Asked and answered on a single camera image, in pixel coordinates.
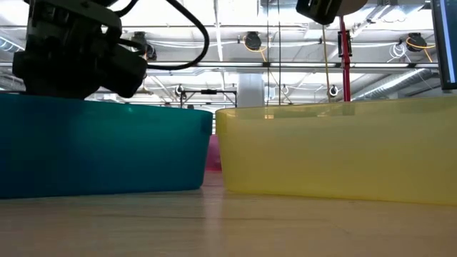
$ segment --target blue plastic bin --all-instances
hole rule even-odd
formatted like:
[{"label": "blue plastic bin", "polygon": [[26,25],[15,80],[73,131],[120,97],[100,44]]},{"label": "blue plastic bin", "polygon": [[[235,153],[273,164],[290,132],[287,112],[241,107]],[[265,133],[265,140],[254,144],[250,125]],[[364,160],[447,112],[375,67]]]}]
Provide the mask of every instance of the blue plastic bin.
[{"label": "blue plastic bin", "polygon": [[0,198],[198,189],[213,114],[0,95]]}]

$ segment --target table surface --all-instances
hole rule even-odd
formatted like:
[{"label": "table surface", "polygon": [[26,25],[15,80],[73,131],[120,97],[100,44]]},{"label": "table surface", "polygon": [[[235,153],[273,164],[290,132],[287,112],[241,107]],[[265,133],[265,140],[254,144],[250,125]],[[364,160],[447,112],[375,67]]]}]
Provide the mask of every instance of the table surface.
[{"label": "table surface", "polygon": [[0,201],[1,256],[455,256],[457,207],[199,191]]}]

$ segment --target ceiling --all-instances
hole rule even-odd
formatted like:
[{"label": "ceiling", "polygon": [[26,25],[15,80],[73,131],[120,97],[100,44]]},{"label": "ceiling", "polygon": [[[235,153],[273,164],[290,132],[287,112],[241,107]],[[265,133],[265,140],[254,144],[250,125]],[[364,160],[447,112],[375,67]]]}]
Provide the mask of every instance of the ceiling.
[{"label": "ceiling", "polygon": [[[142,89],[132,99],[121,99],[118,96],[106,94],[105,91],[95,94],[89,99],[163,105],[165,102],[176,104],[174,89],[178,85],[182,85],[185,89],[224,88],[235,91],[240,73],[262,73],[267,78],[268,71],[264,68],[248,69],[228,64],[229,62],[256,64],[264,62],[262,55],[259,52],[248,51],[242,40],[248,31],[257,31],[263,41],[263,46],[267,46],[268,39],[271,41],[270,47],[264,52],[266,61],[292,62],[297,63],[296,66],[303,66],[302,69],[283,67],[281,70],[281,84],[286,85],[284,93],[290,100],[294,104],[325,101],[325,69],[322,66],[319,69],[307,67],[308,63],[321,64],[324,62],[324,47],[321,43],[322,26],[297,14],[293,9],[293,0],[280,0],[279,15],[277,1],[270,1],[269,19],[267,19],[264,0],[261,2],[258,0],[181,0],[181,3],[208,29],[211,47],[204,62],[216,64],[206,68],[192,68],[173,73],[149,71],[150,76],[144,82],[145,89]],[[120,0],[111,8],[113,10],[122,9],[128,2],[129,0]],[[372,19],[371,24],[364,22],[369,14],[373,14],[377,1],[369,1],[369,4],[362,10],[345,16],[346,27],[351,30],[353,37],[353,56],[351,57],[353,63],[430,62],[423,51],[419,53],[408,51],[406,55],[409,59],[405,55],[401,58],[393,58],[393,47],[400,39],[406,39],[410,32],[421,33],[429,44],[434,44],[435,41],[431,10],[426,8],[426,1],[399,2],[408,2],[410,4],[407,8],[408,11],[402,11],[405,10],[403,8],[405,6],[389,9],[385,16],[378,15]],[[23,1],[0,0],[0,38],[8,39],[18,46],[25,47],[27,15],[28,5]],[[140,0],[131,12],[122,18],[122,22],[125,37],[129,37],[135,31],[147,33],[149,43],[156,48],[157,61],[190,61],[197,57],[201,51],[203,41],[201,33],[166,1]],[[339,19],[325,29],[326,40],[328,41],[327,56],[330,63],[341,62],[337,52],[335,52],[338,31]],[[436,63],[436,49],[430,49],[430,55],[433,62]],[[12,80],[11,67],[8,65],[11,64],[11,60],[11,53],[0,51],[0,61],[3,61],[0,71],[4,78],[3,81],[0,80],[0,88],[6,90],[18,89],[22,86],[20,80]],[[280,76],[278,70],[274,69],[272,72],[275,79],[278,79]],[[404,68],[400,69],[395,66],[389,67],[389,69],[376,67],[353,69],[351,72],[351,91],[354,94],[380,79],[402,72],[406,72]],[[331,84],[342,88],[341,69],[331,69],[329,78]],[[422,81],[407,89],[402,89],[395,96],[386,97],[407,97],[411,92],[430,89],[431,85],[436,84],[439,84],[436,77],[426,78],[425,82]],[[278,102],[277,97],[278,94],[276,94],[275,99],[271,99],[271,102]],[[197,109],[209,111],[232,106],[231,102],[223,95],[195,95],[189,100],[189,103],[193,102],[196,103]],[[219,103],[219,105],[208,106],[204,104],[209,102]]]}]

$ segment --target red pole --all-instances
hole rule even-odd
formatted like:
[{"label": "red pole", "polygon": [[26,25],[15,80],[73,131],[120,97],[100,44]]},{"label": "red pole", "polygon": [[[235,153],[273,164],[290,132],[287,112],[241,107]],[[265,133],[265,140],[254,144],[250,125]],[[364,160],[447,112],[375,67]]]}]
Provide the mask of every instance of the red pole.
[{"label": "red pole", "polygon": [[341,30],[341,41],[343,44],[343,57],[341,58],[341,65],[343,67],[343,93],[344,101],[351,101],[351,58],[349,57],[349,45],[348,37],[346,35],[346,25],[344,24],[344,18],[340,17],[340,30]]}]

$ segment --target ceiling pipe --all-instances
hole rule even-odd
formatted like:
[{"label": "ceiling pipe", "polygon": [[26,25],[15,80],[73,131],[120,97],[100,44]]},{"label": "ceiling pipe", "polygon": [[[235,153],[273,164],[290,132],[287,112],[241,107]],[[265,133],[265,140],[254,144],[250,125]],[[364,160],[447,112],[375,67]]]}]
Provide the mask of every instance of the ceiling pipe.
[{"label": "ceiling pipe", "polygon": [[426,81],[433,75],[430,69],[415,69],[404,74],[391,75],[357,92],[352,96],[351,101],[379,99],[421,81]]}]

